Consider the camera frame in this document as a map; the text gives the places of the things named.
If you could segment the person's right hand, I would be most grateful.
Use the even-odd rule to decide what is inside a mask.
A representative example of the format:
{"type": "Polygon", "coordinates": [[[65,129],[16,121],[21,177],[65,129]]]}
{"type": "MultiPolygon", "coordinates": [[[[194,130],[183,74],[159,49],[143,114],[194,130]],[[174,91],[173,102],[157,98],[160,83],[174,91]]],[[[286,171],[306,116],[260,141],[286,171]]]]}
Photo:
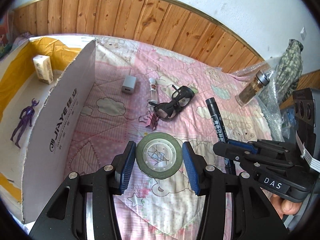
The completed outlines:
{"type": "Polygon", "coordinates": [[[302,206],[302,203],[291,202],[276,194],[272,194],[270,202],[281,219],[283,219],[284,216],[295,215],[302,206]]]}

